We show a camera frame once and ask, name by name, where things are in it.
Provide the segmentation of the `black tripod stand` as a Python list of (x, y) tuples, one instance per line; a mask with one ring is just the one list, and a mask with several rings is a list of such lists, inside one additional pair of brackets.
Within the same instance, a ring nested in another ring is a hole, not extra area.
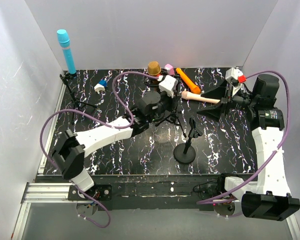
[(70, 82), (78, 78), (77, 73), (69, 73), (68, 71), (64, 71), (63, 74), (59, 75), (59, 78), (68, 90), (74, 110), (82, 111), (85, 110), (85, 107), (92, 107), (95, 111), (99, 109), (97, 106), (90, 104), (87, 101), (81, 101), (77, 97), (76, 92), (71, 89)]
[(182, 123), (179, 119), (179, 114), (181, 114), (181, 111), (178, 111), (178, 109), (174, 109), (172, 110), (168, 115), (163, 114), (163, 117), (160, 118), (158, 121), (156, 121), (156, 123), (154, 124), (155, 127), (158, 127), (160, 124), (162, 124), (163, 122), (168, 122), (170, 124), (173, 124), (177, 127), (181, 128), (182, 131), (182, 135), (184, 138), (187, 137), (186, 132), (184, 131), (184, 128), (182, 126)]

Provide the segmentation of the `round base shock-mount stand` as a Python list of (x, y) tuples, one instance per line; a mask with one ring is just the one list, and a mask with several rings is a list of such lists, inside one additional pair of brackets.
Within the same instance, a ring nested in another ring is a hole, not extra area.
[(169, 74), (166, 72), (166, 71), (163, 71), (159, 74), (156, 74), (156, 75), (151, 75), (151, 74), (147, 74), (146, 77), (143, 78), (143, 83), (151, 88), (153, 91), (156, 91), (158, 93), (161, 93), (162, 90), (160, 90), (159, 88), (159, 83), (160, 81), (158, 79), (154, 79), (154, 77), (156, 78), (160, 78), (162, 77), (162, 81), (165, 79), (166, 76), (168, 76)]

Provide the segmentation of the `gold microphone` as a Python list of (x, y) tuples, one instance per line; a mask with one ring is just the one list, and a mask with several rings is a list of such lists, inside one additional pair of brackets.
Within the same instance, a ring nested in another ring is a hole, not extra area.
[(147, 73), (150, 75), (150, 76), (158, 76), (161, 74), (161, 66), (160, 64), (157, 62), (157, 61), (151, 61), (148, 63), (148, 66), (147, 66)]

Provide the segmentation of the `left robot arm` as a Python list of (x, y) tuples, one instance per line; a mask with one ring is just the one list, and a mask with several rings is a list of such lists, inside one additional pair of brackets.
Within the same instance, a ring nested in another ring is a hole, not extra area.
[(96, 195), (97, 185), (86, 170), (84, 159), (107, 145), (145, 132), (151, 123), (160, 125), (175, 118), (180, 98), (174, 92), (148, 91), (126, 114), (112, 122), (86, 131), (63, 132), (51, 154), (63, 179), (91, 197)]

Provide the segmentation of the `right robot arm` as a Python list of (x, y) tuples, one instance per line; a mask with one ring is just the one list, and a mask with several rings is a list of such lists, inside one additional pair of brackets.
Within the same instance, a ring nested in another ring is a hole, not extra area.
[(279, 81), (284, 84), (287, 105), (289, 87), (276, 71), (257, 72), (255, 77), (252, 92), (240, 93), (247, 77), (242, 72), (227, 73), (221, 84), (225, 89), (220, 102), (199, 114), (219, 119), (231, 108), (245, 110), (255, 143), (257, 170), (247, 180), (223, 173), (217, 185), (220, 194), (198, 204), (221, 204), (223, 197), (232, 195), (245, 217), (281, 222), (300, 209), (300, 200), (291, 195), (284, 168), (282, 146), (290, 130), (290, 119), (284, 119), (282, 111), (275, 107)]

